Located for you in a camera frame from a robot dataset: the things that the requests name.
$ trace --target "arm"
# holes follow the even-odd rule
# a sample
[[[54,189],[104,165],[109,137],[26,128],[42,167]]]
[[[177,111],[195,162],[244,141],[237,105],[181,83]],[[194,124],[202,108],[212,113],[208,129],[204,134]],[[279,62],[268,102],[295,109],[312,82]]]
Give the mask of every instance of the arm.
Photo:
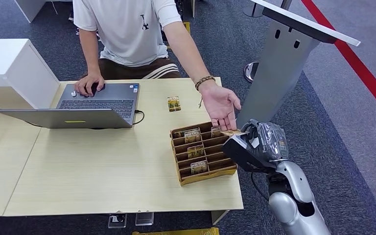
[[[164,32],[166,38],[168,38],[169,45],[172,47],[172,51],[178,57],[179,62],[194,83],[210,75],[194,40],[187,29],[185,29],[182,22],[173,22],[166,25]]]
[[[181,65],[187,71],[194,84],[209,76],[204,61],[182,22],[173,22],[164,27],[166,38]],[[241,109],[240,100],[233,91],[218,86],[208,80],[198,87],[204,106],[210,115],[213,126],[221,125],[223,130],[236,130],[234,108]]]
[[[98,82],[97,90],[104,85],[98,65],[97,24],[86,0],[73,0],[74,24],[79,28],[80,42],[86,58],[88,75],[76,82],[74,89],[85,96],[93,96],[92,85]]]
[[[87,71],[89,74],[100,75],[96,31],[79,29],[79,32],[81,47],[83,48],[84,57],[86,58]]]

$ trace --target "stanchion base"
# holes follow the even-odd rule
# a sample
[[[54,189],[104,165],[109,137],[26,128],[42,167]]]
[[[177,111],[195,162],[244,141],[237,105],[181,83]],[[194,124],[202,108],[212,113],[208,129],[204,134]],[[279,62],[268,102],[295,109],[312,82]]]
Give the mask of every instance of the stanchion base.
[[[259,66],[258,62],[251,62],[244,68],[243,75],[244,78],[249,81],[253,82],[254,76],[256,75],[257,67]]]
[[[259,5],[255,7],[246,6],[243,8],[243,13],[246,16],[254,17],[254,18],[263,16],[261,6]]]

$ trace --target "hand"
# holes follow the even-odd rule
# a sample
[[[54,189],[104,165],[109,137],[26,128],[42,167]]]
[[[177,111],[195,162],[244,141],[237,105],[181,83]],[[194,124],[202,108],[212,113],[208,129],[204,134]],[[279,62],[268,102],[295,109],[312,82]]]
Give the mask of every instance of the hand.
[[[74,84],[74,90],[84,96],[94,96],[92,92],[92,85],[96,82],[98,82],[97,91],[99,92],[104,85],[104,79],[100,74],[89,74],[81,78]]]
[[[223,131],[237,130],[234,107],[241,109],[237,95],[231,90],[218,86],[212,80],[203,82],[198,90],[202,95],[212,125],[220,125]]]

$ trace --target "white t-shirt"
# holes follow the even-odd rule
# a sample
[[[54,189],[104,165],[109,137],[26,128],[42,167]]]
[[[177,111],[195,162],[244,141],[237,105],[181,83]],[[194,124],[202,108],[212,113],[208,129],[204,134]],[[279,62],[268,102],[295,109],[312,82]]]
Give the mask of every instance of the white t-shirt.
[[[181,21],[174,0],[73,0],[74,24],[98,30],[101,58],[139,67],[167,57],[161,26]]]

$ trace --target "beaded bracelet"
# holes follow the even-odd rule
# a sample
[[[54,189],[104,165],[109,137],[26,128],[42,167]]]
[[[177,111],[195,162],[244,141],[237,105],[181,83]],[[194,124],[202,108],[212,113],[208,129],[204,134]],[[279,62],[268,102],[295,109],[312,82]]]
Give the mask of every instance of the beaded bracelet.
[[[195,83],[195,88],[197,89],[197,91],[198,91],[199,86],[203,82],[208,81],[208,80],[214,80],[215,81],[215,78],[213,76],[206,76],[206,77],[201,78],[197,83]]]

